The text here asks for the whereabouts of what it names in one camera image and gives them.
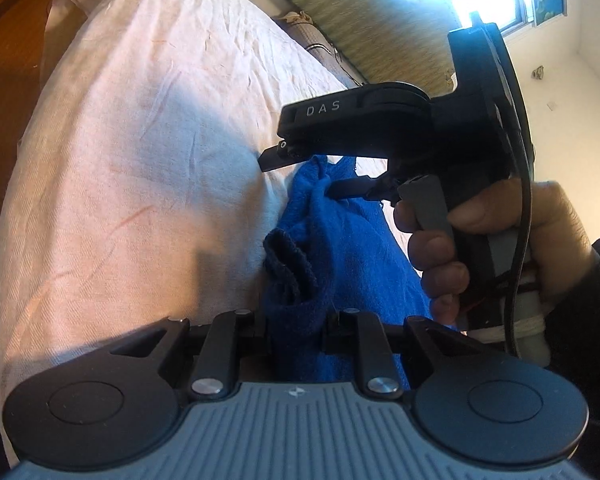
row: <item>gray ribbed plate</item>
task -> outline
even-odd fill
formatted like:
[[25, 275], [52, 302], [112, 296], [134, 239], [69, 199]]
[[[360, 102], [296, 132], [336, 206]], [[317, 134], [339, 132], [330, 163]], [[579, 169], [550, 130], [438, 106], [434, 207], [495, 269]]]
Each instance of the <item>gray ribbed plate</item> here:
[[101, 472], [25, 462], [9, 480], [584, 480], [568, 462], [519, 472], [459, 462], [425, 441], [393, 402], [350, 383], [244, 383], [223, 402], [197, 404], [161, 448]]

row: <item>human hand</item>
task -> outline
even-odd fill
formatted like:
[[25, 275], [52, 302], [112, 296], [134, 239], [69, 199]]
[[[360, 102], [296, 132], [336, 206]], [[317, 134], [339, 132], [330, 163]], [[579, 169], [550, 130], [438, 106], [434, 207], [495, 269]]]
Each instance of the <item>human hand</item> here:
[[[546, 301], [568, 292], [593, 267], [597, 255], [564, 191], [555, 182], [532, 187], [532, 227], [529, 245], [539, 267], [541, 295]], [[494, 234], [520, 222], [522, 193], [518, 179], [501, 180], [449, 212], [448, 221], [469, 234]], [[432, 317], [451, 324], [459, 311], [458, 294], [469, 285], [469, 271], [456, 260], [453, 241], [442, 231], [421, 231], [413, 207], [398, 202], [395, 224], [413, 233], [409, 260], [422, 270], [422, 288], [432, 299]]]

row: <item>wrinkled fabric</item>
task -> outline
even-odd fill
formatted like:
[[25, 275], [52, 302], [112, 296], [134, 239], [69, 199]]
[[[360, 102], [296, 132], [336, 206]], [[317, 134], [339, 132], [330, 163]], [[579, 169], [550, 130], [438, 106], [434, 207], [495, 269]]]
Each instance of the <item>wrinkled fabric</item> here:
[[265, 238], [263, 307], [281, 380], [353, 378], [350, 359], [320, 352], [331, 312], [356, 308], [391, 324], [429, 316], [420, 277], [389, 230], [382, 204], [325, 196], [331, 182], [354, 176], [354, 158], [329, 164], [314, 156], [296, 173], [285, 212]]
[[113, 337], [256, 308], [295, 171], [262, 174], [258, 155], [283, 105], [342, 90], [247, 0], [73, 1], [87, 20], [0, 218], [0, 413], [17, 384]]

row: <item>blue garment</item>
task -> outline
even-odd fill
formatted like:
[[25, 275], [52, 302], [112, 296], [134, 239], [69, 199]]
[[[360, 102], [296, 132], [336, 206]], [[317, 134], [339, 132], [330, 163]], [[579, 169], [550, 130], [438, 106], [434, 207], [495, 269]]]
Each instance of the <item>blue garment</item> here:
[[329, 164], [314, 156], [296, 173], [286, 210], [264, 240], [269, 283], [262, 307], [280, 380], [352, 380], [351, 359], [320, 353], [320, 333], [334, 310], [372, 311], [392, 324], [429, 317], [420, 278], [381, 204], [325, 197], [331, 182], [354, 176], [355, 158]]

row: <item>finger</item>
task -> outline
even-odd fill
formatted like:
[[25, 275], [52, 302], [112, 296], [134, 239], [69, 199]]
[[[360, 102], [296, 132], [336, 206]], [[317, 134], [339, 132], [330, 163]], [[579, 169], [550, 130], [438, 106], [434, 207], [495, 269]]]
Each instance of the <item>finger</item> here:
[[430, 298], [460, 294], [469, 285], [469, 271], [461, 262], [451, 262], [422, 273], [420, 285]]
[[[559, 184], [532, 184], [532, 222], [541, 226], [555, 222], [563, 215], [568, 199]], [[520, 180], [511, 178], [489, 186], [478, 195], [453, 209], [449, 223], [471, 234], [494, 234], [520, 223], [522, 190]]]
[[409, 238], [407, 254], [413, 267], [427, 270], [453, 260], [456, 248], [443, 231], [417, 231]]
[[396, 204], [394, 209], [395, 226], [403, 233], [414, 233], [420, 229], [413, 206], [404, 201]]
[[450, 325], [458, 317], [460, 301], [453, 294], [445, 294], [431, 301], [429, 311], [435, 321], [443, 325]]

